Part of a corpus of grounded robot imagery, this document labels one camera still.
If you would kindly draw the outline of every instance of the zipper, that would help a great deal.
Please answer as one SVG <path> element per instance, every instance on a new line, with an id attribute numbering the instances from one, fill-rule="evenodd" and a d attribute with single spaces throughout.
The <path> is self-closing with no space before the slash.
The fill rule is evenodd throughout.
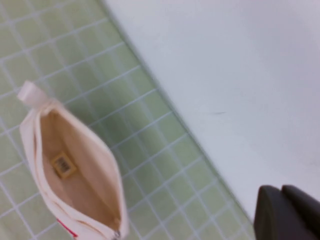
<path id="1" fill-rule="evenodd" d="M 112 240 L 119 240 L 120 237 L 121 237 L 120 231 L 115 231 L 114 237 L 112 238 Z"/>

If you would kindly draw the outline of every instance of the label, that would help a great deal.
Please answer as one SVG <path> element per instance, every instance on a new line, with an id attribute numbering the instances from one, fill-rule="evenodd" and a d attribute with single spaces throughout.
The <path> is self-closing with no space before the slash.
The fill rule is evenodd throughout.
<path id="1" fill-rule="evenodd" d="M 68 178 L 77 171 L 77 167 L 64 152 L 52 159 L 50 163 L 58 176 L 62 179 Z"/>

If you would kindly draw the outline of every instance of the floor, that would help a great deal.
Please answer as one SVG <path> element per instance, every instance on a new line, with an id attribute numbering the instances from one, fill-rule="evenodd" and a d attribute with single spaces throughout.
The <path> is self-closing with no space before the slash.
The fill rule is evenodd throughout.
<path id="1" fill-rule="evenodd" d="M 251 223 L 95 0 L 0 0 L 0 238 L 67 240 L 28 170 L 16 94 L 34 81 L 111 148 L 127 240 L 252 240 Z"/>

